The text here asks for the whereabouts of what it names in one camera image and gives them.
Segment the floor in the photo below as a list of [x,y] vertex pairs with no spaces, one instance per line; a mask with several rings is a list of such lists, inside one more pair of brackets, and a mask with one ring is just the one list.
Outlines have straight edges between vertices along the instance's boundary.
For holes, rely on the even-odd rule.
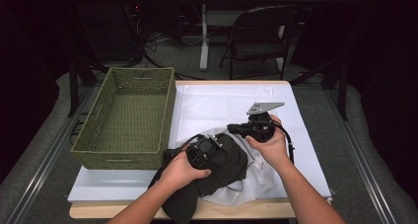
[[[194,33],[182,41],[162,37],[150,44],[147,51],[150,57],[173,67],[178,74],[199,79],[227,80],[228,66],[218,67],[224,49],[222,34],[216,35],[220,30],[213,31],[207,71],[199,70],[201,41]],[[237,67],[237,73],[251,74],[251,66],[244,64]],[[136,67],[153,66],[143,60]],[[274,62],[265,62],[262,67],[271,71],[276,66]],[[304,67],[289,65],[285,80],[290,81],[306,70]],[[96,71],[95,74],[101,81],[104,74]],[[335,92],[323,91],[319,85],[321,78],[321,75],[316,75],[302,85],[294,86],[293,90],[325,177],[335,191],[332,205],[347,223],[417,223],[416,207],[398,187],[373,147],[357,91],[349,87],[348,120],[344,121],[335,109]],[[275,80],[277,75],[256,79]],[[98,83],[92,89],[80,83],[80,109],[74,116],[68,117],[68,75],[58,79],[57,83],[61,93],[56,107],[15,169],[0,186],[1,223],[105,223],[105,220],[72,219],[68,215],[70,203],[65,198],[80,168],[80,164],[70,154],[76,136],[73,135],[74,128],[86,116],[101,84]],[[277,222],[247,220],[236,223]]]

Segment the black cloth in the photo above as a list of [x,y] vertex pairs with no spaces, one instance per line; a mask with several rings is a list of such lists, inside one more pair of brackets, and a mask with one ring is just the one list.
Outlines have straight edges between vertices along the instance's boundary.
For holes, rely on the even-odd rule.
[[[195,180],[177,190],[163,204],[163,210],[177,224],[189,223],[196,210],[199,196],[213,194],[218,188],[226,187],[245,179],[248,157],[246,152],[227,134],[216,135],[222,148],[208,159],[215,165],[209,177]],[[151,187],[161,176],[165,166],[172,159],[177,149],[168,149],[164,154],[164,165],[154,176]]]

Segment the finger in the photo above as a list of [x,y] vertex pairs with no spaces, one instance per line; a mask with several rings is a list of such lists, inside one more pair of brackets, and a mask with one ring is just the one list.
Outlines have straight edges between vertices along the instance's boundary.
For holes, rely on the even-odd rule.
[[185,154],[184,150],[181,150],[181,152],[179,152],[174,158],[173,161],[177,160],[177,159],[187,159],[187,155]]
[[188,148],[189,144],[184,145],[184,147],[181,149],[181,151],[185,151]]
[[247,136],[245,137],[245,140],[246,140],[249,144],[251,144],[251,143],[253,143],[253,142],[255,141],[255,139],[254,139],[253,137],[249,136],[249,135],[247,135]]
[[278,122],[278,123],[282,124],[282,120],[281,120],[280,118],[278,118],[276,115],[271,114],[271,115],[270,115],[270,118],[271,118],[272,120],[274,120],[274,121],[276,121],[276,122]]

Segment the black cable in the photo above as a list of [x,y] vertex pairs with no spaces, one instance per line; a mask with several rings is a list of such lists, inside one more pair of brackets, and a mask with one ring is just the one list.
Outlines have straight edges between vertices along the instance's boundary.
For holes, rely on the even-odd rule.
[[203,135],[202,134],[196,134],[196,135],[194,135],[194,136],[192,136],[191,138],[189,138],[189,139],[187,139],[187,141],[185,141],[184,143],[182,143],[181,144],[181,146],[179,146],[178,148],[177,148],[177,150],[170,156],[170,158],[169,158],[169,160],[167,161],[167,163],[166,164],[164,164],[164,166],[166,167],[166,166],[168,166],[169,165],[169,163],[170,163],[170,161],[172,161],[181,151],[182,151],[182,149],[187,145],[187,144],[189,144],[193,139],[195,139],[195,138],[198,138],[198,139],[200,139],[200,138],[202,138],[203,137]]
[[276,127],[278,127],[280,130],[282,130],[283,133],[286,135],[286,139],[288,140],[289,158],[290,158],[290,161],[293,164],[295,164],[295,159],[294,159],[294,156],[293,156],[293,150],[295,150],[295,147],[293,146],[292,139],[290,138],[289,133],[286,131],[286,129],[283,127],[282,124],[280,124],[279,122],[274,121],[274,120],[273,120],[273,122],[274,122],[274,125]]
[[249,152],[248,148],[245,146],[245,143],[238,136],[236,136],[234,133],[231,133],[231,135],[233,135],[234,137],[236,137],[239,140],[239,142],[241,143],[241,145],[243,146],[243,148],[245,148],[246,153],[248,154],[248,156],[250,156],[252,158],[252,160],[255,161],[255,158],[251,155],[251,152]]
[[81,121],[80,119],[77,119],[76,124],[74,124],[73,129],[71,129],[70,137],[69,137],[71,145],[74,145],[73,136],[78,136],[79,135],[79,133],[81,131],[81,128],[79,128],[79,126],[83,126],[83,124],[84,124],[83,121]]
[[157,35],[159,34],[152,34],[148,36],[147,42],[144,44],[147,48],[149,48],[152,51],[157,51],[158,45],[157,45]]
[[[75,16],[74,11],[72,11],[71,7],[67,4],[64,5],[63,7],[63,11],[65,11],[65,14],[67,17],[70,18],[71,22],[73,23],[73,26],[78,29],[78,33],[80,33],[80,36],[86,41],[86,43],[88,44],[88,46],[90,47],[90,49],[93,51],[93,53],[95,54],[96,57],[98,57],[100,60],[102,61],[106,61],[99,52],[96,51],[96,48],[94,47],[94,44],[92,43],[92,40],[90,39],[89,35],[86,33],[86,29],[85,27],[82,25],[82,23],[80,23],[80,20]],[[141,60],[142,60],[142,50],[143,46],[140,45],[139,48],[137,48],[137,53],[134,55],[134,57],[127,61],[126,64],[124,65],[119,65],[117,67],[121,67],[121,68],[130,68],[135,66],[136,64],[138,64]],[[103,64],[101,64],[98,60],[94,59],[94,58],[90,58],[86,55],[82,55],[80,57],[82,60],[84,60],[86,63],[90,64],[94,69],[100,70],[103,73],[107,73],[108,71],[108,67],[104,66]]]
[[[164,65],[163,63],[157,61],[154,58],[151,58],[146,52],[144,52],[144,58],[146,58],[151,64],[153,64],[154,66],[156,66],[157,68],[167,68],[166,65]],[[195,79],[195,80],[205,80],[202,78],[196,78],[193,76],[188,76],[188,75],[184,75],[184,74],[179,74],[179,73],[174,73],[175,77],[177,77],[179,80],[182,80],[179,76],[182,77],[186,77],[186,78],[191,78],[191,79]]]

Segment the chair leg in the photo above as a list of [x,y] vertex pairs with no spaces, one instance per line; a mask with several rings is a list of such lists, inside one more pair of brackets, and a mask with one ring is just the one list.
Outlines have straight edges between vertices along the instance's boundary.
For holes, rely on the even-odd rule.
[[233,80],[233,63],[234,63],[234,58],[230,55],[230,80]]
[[228,50],[230,49],[230,46],[227,44],[227,47],[225,48],[225,52],[222,55],[221,63],[219,64],[219,67],[222,67],[222,64],[224,63],[224,59],[227,56]]
[[286,72],[286,61],[287,61],[287,54],[285,56],[283,56],[283,65],[282,65],[282,70],[280,72],[280,80],[283,80],[283,76],[285,76],[285,72]]

